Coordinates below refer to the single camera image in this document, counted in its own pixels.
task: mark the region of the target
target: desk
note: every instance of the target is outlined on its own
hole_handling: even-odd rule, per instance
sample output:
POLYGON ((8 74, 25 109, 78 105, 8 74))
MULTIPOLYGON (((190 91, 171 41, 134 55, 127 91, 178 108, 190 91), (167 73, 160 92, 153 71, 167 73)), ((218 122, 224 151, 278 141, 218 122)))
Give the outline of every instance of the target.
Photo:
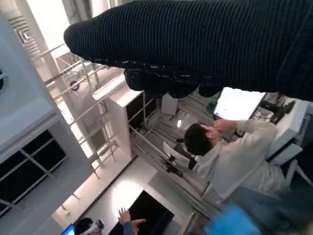
POLYGON ((286 145, 292 138, 296 137, 300 132, 304 132, 301 127, 307 113, 308 101, 287 98, 285 103, 295 100, 295 105, 289 114, 286 114, 276 125, 277 134, 269 147, 269 156, 275 154, 279 149, 286 145))

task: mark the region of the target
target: air vent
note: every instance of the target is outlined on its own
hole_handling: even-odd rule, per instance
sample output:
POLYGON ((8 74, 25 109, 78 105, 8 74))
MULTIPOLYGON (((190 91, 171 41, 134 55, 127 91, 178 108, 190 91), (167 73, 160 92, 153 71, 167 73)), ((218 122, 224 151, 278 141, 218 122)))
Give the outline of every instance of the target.
POLYGON ((65 154, 48 131, 0 164, 0 217, 27 196, 65 160, 65 154))
POLYGON ((4 85, 4 74, 0 71, 0 91, 2 90, 4 85))
POLYGON ((40 51, 38 45, 31 35, 31 31, 26 21, 24 20, 24 17, 22 15, 17 15, 10 18, 8 21, 17 34, 23 48, 29 54, 30 58, 39 55, 40 51))

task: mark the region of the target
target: monitor screen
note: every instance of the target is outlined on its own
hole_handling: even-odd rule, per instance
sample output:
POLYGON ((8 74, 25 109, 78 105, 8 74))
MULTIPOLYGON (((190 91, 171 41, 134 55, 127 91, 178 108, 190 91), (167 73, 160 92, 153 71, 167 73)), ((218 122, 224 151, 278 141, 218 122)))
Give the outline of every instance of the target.
POLYGON ((214 114, 228 120, 248 120, 263 99, 265 92, 247 92, 225 87, 214 114))
POLYGON ((63 233, 61 233, 61 235, 75 235, 75 233, 74 233, 74 225, 69 225, 68 226, 68 228, 67 229, 65 229, 64 231, 63 231, 63 233))

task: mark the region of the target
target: white wall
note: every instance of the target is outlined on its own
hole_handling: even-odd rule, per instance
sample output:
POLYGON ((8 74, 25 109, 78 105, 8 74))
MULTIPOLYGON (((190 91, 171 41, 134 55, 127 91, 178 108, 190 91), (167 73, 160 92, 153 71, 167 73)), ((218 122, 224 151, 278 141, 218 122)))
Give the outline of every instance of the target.
POLYGON ((0 10, 4 13, 18 9, 14 0, 0 0, 0 10))
POLYGON ((108 10, 107 0, 89 0, 91 6, 92 17, 95 17, 102 12, 108 10))
POLYGON ((62 232, 63 228, 52 217, 49 217, 33 235, 59 235, 62 232))

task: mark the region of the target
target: dark knit sleeve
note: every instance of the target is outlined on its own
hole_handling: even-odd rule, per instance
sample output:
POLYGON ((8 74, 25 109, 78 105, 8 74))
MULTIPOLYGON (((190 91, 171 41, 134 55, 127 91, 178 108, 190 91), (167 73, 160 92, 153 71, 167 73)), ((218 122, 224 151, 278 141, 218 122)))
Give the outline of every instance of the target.
POLYGON ((71 25, 64 39, 109 66, 313 100, 312 25, 311 0, 139 0, 71 25))

